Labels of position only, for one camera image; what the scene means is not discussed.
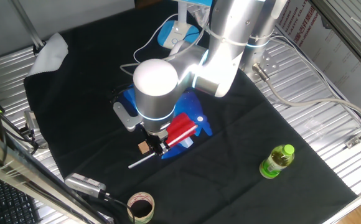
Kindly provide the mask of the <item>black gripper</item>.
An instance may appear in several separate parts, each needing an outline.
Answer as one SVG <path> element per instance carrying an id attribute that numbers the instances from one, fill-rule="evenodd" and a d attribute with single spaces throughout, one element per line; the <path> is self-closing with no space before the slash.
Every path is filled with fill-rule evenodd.
<path id="1" fill-rule="evenodd" d="M 168 132 L 166 130 L 160 132 L 147 131 L 146 134 L 146 142 L 152 151 L 159 153 L 161 157 L 169 152 L 170 147 L 167 144 L 162 144 L 168 139 Z"/>

